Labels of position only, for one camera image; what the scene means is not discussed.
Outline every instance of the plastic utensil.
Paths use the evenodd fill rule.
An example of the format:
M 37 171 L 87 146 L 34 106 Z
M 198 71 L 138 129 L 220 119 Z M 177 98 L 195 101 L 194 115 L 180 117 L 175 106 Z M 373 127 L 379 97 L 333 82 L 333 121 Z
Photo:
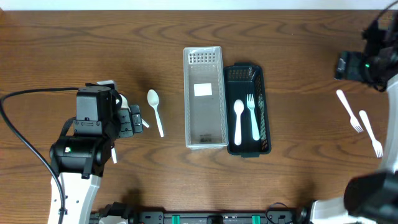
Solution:
M 351 119 L 349 120 L 349 122 L 351 123 L 352 127 L 355 129 L 355 131 L 357 132 L 363 132 L 363 129 L 358 121 L 358 119 L 356 119 L 353 111 L 351 110 L 351 108 L 349 107 L 348 101 L 343 93 L 342 90 L 337 90 L 336 94 L 338 96 L 338 98 L 340 99 L 341 103 L 344 105 L 344 107 L 346 108 L 349 116 L 351 117 Z
M 235 145 L 240 146 L 242 144 L 242 130 L 241 130 L 241 114 L 243 112 L 244 105 L 241 100 L 236 100 L 234 104 L 234 110 L 236 113 L 236 128 L 235 128 Z
M 144 119 L 141 118 L 141 121 L 142 121 L 142 124 L 143 124 L 146 128 L 149 128 L 149 124 L 148 124 L 146 121 L 144 121 Z
M 163 135 L 162 123 L 160 122 L 159 113 L 157 112 L 157 106 L 159 105 L 159 96 L 157 95 L 155 90 L 149 90 L 147 97 L 148 97 L 148 104 L 151 107 L 153 107 L 153 109 L 155 110 L 157 127 L 159 128 L 160 136 L 163 137 L 164 135 Z
M 256 107 L 256 104 L 254 103 L 253 94 L 248 94 L 246 101 L 247 101 L 246 104 L 250 110 L 250 115 L 251 115 L 251 132 L 253 135 L 253 139 L 257 141 L 258 139 L 260 139 L 260 133 L 259 133 L 259 127 L 257 125 L 256 115 L 254 114 L 254 109 Z
M 383 156 L 383 147 L 381 146 L 381 143 L 378 140 L 376 140 L 376 138 L 374 137 L 371 123 L 369 122 L 368 115 L 366 114 L 365 111 L 361 110 L 359 112 L 359 116 L 361 117 L 362 122 L 365 125 L 365 128 L 368 131 L 369 136 L 371 137 L 373 149 L 374 149 L 374 152 L 376 153 L 377 158 L 382 157 Z

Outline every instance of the white plastic spoon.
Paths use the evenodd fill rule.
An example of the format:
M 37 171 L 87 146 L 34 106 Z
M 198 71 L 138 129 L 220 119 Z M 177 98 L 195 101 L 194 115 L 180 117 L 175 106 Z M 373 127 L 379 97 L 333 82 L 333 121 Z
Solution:
M 236 128 L 235 128 L 235 145 L 240 146 L 242 144 L 242 130 L 241 130 L 241 114 L 243 112 L 244 105 L 241 100 L 236 100 L 234 104 L 234 110 L 236 113 Z
M 157 127 L 159 128 L 160 136 L 163 137 L 164 135 L 162 123 L 160 122 L 159 113 L 157 112 L 157 105 L 159 105 L 159 96 L 157 95 L 155 90 L 148 91 L 148 104 L 155 110 Z

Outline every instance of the black plastic tray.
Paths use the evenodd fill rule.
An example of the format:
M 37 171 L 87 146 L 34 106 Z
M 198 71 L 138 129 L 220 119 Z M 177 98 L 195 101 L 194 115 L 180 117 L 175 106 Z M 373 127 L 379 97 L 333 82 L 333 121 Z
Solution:
M 259 157 L 261 154 L 270 153 L 271 136 L 261 67 L 250 63 L 235 63 L 224 68 L 224 80 L 229 136 L 228 152 L 242 157 Z M 253 140 L 252 137 L 250 110 L 246 104 L 246 97 L 251 93 L 254 95 L 256 104 L 254 112 L 260 132 L 258 141 Z M 240 146 L 234 143 L 236 128 L 234 103 L 238 99 L 244 103 L 244 111 L 241 115 L 242 144 Z

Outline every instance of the fork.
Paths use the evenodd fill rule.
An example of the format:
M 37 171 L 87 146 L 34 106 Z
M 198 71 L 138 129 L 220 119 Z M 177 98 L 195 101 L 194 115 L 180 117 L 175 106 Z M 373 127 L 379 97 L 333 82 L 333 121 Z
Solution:
M 362 129 L 362 127 L 361 127 L 361 125 L 360 125 L 358 119 L 356 119 L 356 117 L 355 117 L 353 111 L 352 111 L 351 108 L 349 107 L 348 101 L 347 101 L 347 99 L 346 99 L 346 97 L 345 97 L 343 91 L 342 91 L 342 90 L 337 90 L 337 91 L 336 91 L 336 94 L 337 94 L 338 98 L 340 99 L 340 101 L 342 102 L 342 104 L 344 105 L 344 107 L 346 108 L 346 110 L 347 110 L 349 116 L 351 117 L 351 119 L 350 119 L 349 122 L 351 123 L 351 125 L 353 126 L 353 128 L 355 129 L 355 131 L 357 131 L 357 132 L 359 132 L 359 133 L 360 133 L 360 132 L 363 132 L 363 129 Z
M 253 135 L 253 139 L 257 141 L 260 139 L 260 134 L 259 134 L 259 127 L 257 126 L 257 120 L 256 120 L 256 115 L 254 114 L 254 109 L 256 107 L 256 104 L 254 103 L 254 97 L 253 94 L 248 94 L 246 98 L 246 104 L 250 110 L 250 115 L 251 115 L 251 132 Z
M 359 115 L 362 119 L 363 124 L 365 125 L 366 130 L 369 133 L 369 136 L 371 137 L 373 149 L 374 149 L 374 152 L 376 152 L 377 158 L 382 157 L 383 156 L 383 147 L 381 146 L 381 143 L 378 140 L 376 140 L 376 138 L 374 137 L 371 123 L 369 122 L 368 115 L 363 110 L 361 110 L 359 112 Z

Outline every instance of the cutlery tray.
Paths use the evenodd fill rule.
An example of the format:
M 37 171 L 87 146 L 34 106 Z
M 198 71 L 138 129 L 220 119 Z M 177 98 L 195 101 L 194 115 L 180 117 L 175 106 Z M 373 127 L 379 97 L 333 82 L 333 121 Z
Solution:
M 271 151 L 271 137 L 269 132 L 266 93 L 262 69 L 250 63 L 235 63 L 224 68 L 225 97 L 228 123 L 228 152 L 242 157 L 259 157 Z M 251 131 L 251 114 L 247 106 L 246 97 L 253 94 L 256 121 L 259 128 L 260 140 L 253 140 Z M 242 100 L 244 110 L 241 115 L 242 143 L 234 143 L 236 129 L 236 113 L 234 103 Z
M 183 56 L 187 148 L 222 149 L 228 133 L 221 47 L 187 47 Z

